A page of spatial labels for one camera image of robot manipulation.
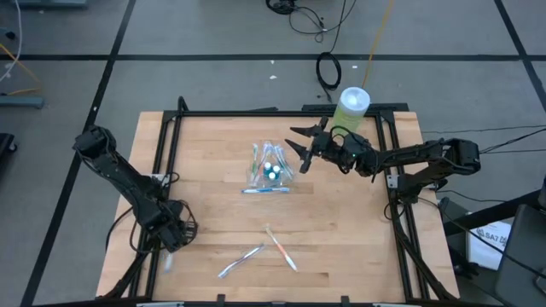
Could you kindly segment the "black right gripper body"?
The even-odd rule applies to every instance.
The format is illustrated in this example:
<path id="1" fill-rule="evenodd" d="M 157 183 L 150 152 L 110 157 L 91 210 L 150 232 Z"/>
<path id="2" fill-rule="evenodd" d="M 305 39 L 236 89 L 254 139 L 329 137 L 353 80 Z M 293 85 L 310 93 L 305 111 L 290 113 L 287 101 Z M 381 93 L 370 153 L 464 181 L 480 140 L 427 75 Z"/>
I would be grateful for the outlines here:
<path id="1" fill-rule="evenodd" d="M 343 174 L 349 172 L 347 165 L 342 161 L 342 147 L 335 142 L 331 132 L 325 131 L 327 123 L 328 117 L 321 117 L 317 124 L 321 127 L 321 134 L 311 137 L 311 145 L 307 148 L 311 152 L 311 158 L 303 161 L 299 169 L 300 173 L 305 174 L 310 169 L 313 156 L 320 157 L 337 165 Z"/>

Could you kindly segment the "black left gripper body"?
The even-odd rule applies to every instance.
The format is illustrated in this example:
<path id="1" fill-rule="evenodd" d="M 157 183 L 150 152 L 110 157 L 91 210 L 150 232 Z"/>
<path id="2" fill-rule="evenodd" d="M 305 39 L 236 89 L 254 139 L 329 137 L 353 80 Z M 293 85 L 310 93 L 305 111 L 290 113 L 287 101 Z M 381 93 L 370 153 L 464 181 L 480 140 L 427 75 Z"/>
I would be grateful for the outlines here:
<path id="1" fill-rule="evenodd" d="M 160 224 L 155 234 L 168 252 L 176 252 L 197 236 L 199 224 L 188 203 L 165 203 L 160 206 Z"/>

